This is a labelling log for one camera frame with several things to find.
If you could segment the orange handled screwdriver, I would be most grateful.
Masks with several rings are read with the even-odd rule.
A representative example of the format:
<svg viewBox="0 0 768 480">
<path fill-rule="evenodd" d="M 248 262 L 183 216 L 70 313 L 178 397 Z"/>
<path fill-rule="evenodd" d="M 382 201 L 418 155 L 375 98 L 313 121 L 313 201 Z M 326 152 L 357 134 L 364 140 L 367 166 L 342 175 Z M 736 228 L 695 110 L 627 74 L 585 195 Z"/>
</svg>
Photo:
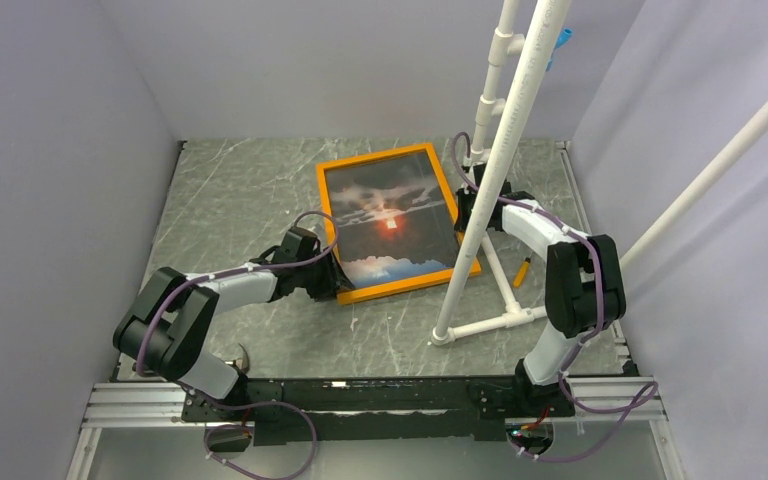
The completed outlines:
<svg viewBox="0 0 768 480">
<path fill-rule="evenodd" d="M 532 262 L 532 258 L 530 256 L 527 256 L 524 259 L 523 263 L 521 264 L 520 268 L 518 269 L 512 281 L 512 286 L 514 288 L 520 288 L 523 285 L 525 279 L 527 278 L 528 272 L 530 270 L 531 262 Z"/>
</svg>

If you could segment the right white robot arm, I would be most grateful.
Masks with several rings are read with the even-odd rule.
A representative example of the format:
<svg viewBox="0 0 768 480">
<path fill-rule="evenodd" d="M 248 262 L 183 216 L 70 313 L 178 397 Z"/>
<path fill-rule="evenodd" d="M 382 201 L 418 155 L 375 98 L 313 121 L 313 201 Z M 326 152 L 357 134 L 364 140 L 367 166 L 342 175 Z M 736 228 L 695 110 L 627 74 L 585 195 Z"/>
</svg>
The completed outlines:
<svg viewBox="0 0 768 480">
<path fill-rule="evenodd" d="M 497 256 L 489 253 L 486 258 L 502 285 L 506 313 L 448 333 L 458 339 L 546 319 L 537 344 L 518 361 L 502 397 L 524 415 L 534 415 L 543 407 L 568 411 L 572 407 L 565 379 L 569 366 L 593 336 L 626 312 L 615 242 L 607 235 L 588 235 L 570 227 L 525 192 L 500 196 L 489 226 L 516 238 L 544 261 L 544 304 L 520 306 Z"/>
</svg>

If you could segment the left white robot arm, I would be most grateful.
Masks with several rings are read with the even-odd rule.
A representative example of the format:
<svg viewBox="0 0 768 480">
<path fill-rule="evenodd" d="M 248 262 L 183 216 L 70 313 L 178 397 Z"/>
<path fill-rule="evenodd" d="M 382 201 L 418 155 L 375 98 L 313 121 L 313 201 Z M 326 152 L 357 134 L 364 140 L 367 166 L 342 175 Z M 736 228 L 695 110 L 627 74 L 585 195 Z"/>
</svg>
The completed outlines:
<svg viewBox="0 0 768 480">
<path fill-rule="evenodd" d="M 277 301 L 297 289 L 315 301 L 327 301 L 353 287 L 333 248 L 321 246 L 312 231 L 292 226 L 280 244 L 229 270 L 156 270 L 116 327 L 112 343 L 134 360 L 138 373 L 205 394 L 218 417 L 232 420 L 246 409 L 248 378 L 241 368 L 207 350 L 214 317 Z"/>
</svg>

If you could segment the orange picture frame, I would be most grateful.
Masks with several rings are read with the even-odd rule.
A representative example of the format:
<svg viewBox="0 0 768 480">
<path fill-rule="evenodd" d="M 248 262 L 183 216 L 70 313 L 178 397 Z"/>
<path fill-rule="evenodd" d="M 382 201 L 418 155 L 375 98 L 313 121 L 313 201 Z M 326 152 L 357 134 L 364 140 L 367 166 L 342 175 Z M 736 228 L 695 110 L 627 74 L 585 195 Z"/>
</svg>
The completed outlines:
<svg viewBox="0 0 768 480">
<path fill-rule="evenodd" d="M 446 284 L 462 236 L 457 205 L 430 143 L 320 163 L 326 238 L 352 288 L 340 305 Z"/>
</svg>

